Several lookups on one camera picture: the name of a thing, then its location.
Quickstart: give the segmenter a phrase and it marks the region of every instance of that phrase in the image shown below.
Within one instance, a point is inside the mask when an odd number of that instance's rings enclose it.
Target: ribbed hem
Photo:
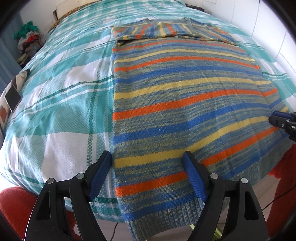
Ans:
[[[166,230],[196,223],[203,206],[204,204],[200,199],[194,199],[175,208],[126,222],[126,225],[134,241],[145,241]]]

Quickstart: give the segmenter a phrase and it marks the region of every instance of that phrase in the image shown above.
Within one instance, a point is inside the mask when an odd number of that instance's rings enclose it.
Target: phone screen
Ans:
[[[17,92],[15,87],[12,85],[10,87],[10,89],[7,91],[7,93],[5,94],[5,99],[6,99],[7,104],[9,105],[11,112],[14,112],[18,103],[22,99],[22,97]]]

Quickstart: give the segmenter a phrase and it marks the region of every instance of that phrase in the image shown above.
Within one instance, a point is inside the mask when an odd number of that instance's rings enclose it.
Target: knitted sweater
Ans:
[[[274,85],[230,35],[192,19],[114,27],[114,161],[134,240],[195,223],[203,208],[184,151],[225,179],[253,185],[291,147],[268,122],[286,111]]]

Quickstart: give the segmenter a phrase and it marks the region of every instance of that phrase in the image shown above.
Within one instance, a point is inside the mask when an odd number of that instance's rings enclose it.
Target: orange stripe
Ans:
[[[218,29],[216,29],[216,31],[219,32],[219,33],[222,33],[222,34],[228,34],[227,32],[220,31],[220,30],[218,30]]]
[[[216,35],[216,36],[218,37],[218,39],[221,38],[221,35],[215,33],[214,31],[213,31],[211,34],[212,34],[212,35]]]
[[[179,181],[182,181],[187,178],[186,172],[179,172],[173,175],[169,175],[166,177],[161,177],[155,180],[131,184],[122,187],[116,187],[115,192],[117,197],[132,195],[140,192],[149,191],[155,188],[164,187]]]
[[[232,64],[239,64],[239,65],[251,67],[251,68],[254,68],[254,69],[259,69],[260,68],[258,65],[251,65],[251,64],[246,64],[246,63],[243,63],[243,62],[239,62],[239,61],[235,61],[235,60],[228,60],[228,59],[223,59],[223,58],[197,57],[197,56],[175,56],[175,57],[159,58],[159,59],[155,59],[155,60],[148,61],[148,62],[145,62],[145,63],[129,66],[129,67],[117,67],[117,68],[114,69],[114,72],[117,72],[117,71],[130,71],[130,70],[139,69],[139,68],[146,67],[146,66],[153,65],[153,64],[170,62],[170,61],[180,61],[180,60],[220,61],[220,62],[226,62],[226,63],[232,63]]]
[[[117,48],[114,48],[112,49],[112,51],[122,51],[122,50],[129,50],[129,49],[132,49],[132,48],[143,48],[143,47],[147,47],[147,46],[150,46],[150,45],[155,45],[155,44],[159,44],[159,43],[166,43],[166,42],[189,42],[189,43],[196,43],[196,40],[163,40],[161,42],[153,42],[153,43],[149,43],[149,44],[145,44],[145,45],[136,45],[136,46],[131,46],[131,47],[126,47],[126,48],[121,48],[121,49],[117,49]],[[240,49],[238,47],[234,47],[234,46],[231,46],[231,45],[224,45],[224,44],[214,44],[214,43],[207,43],[207,42],[203,42],[203,41],[200,41],[199,42],[200,44],[205,44],[205,45],[214,45],[214,46],[222,46],[222,47],[228,47],[228,48],[231,48],[231,49],[234,49],[234,50],[239,50],[239,51],[242,51],[244,52],[243,49]]]
[[[136,34],[136,39],[140,39],[141,36],[144,34],[145,29],[147,28],[147,25],[143,26],[140,34]]]
[[[232,147],[229,147],[228,149],[226,150],[223,150],[213,156],[210,156],[209,158],[203,160],[201,163],[204,164],[205,166],[210,166],[210,165],[213,165],[221,160],[224,160],[230,156],[232,156],[233,154],[253,145],[254,143],[256,143],[257,141],[265,138],[266,136],[274,133],[278,128],[276,127],[271,127],[263,132],[260,132],[258,133],[257,135],[255,136],[252,136],[251,138],[235,145],[235,146],[232,146]]]
[[[170,32],[172,33],[173,36],[176,36],[176,32],[172,29],[171,25],[169,23],[167,23],[168,29],[170,30]]]
[[[277,89],[274,88],[274,89],[272,89],[270,91],[263,92],[262,94],[263,94],[264,97],[267,97],[269,95],[275,94],[276,92],[277,92]]]
[[[115,31],[115,32],[114,32],[114,37],[116,37],[116,34],[117,34],[118,32],[120,32],[121,30],[123,30],[123,28],[121,28],[121,29]]]
[[[144,106],[144,107],[140,107],[132,110],[121,111],[121,112],[114,112],[113,120],[114,121],[122,120],[122,119],[127,119],[135,116],[147,115],[147,114],[158,112],[158,111],[181,108],[181,107],[185,107],[185,106],[188,106],[200,101],[204,101],[207,99],[226,96],[226,95],[236,95],[236,94],[262,95],[260,91],[256,91],[256,90],[229,89],[229,90],[213,91],[209,93],[195,95],[195,96],[188,97],[181,100],[163,102],[163,103],[153,104],[153,105]]]

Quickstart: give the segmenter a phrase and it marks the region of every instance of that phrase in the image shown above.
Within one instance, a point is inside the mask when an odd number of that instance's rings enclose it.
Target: plaid bedspread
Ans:
[[[70,179],[96,162],[103,150],[113,153],[111,55],[115,38],[111,28],[146,18],[183,17],[229,33],[292,111],[291,104],[296,102],[292,81],[262,47],[233,25],[174,0],[103,0],[61,21],[25,67],[31,73],[20,92],[23,99],[8,120],[0,150],[1,175],[39,193],[46,179]],[[97,218],[124,221],[114,169],[91,206]]]

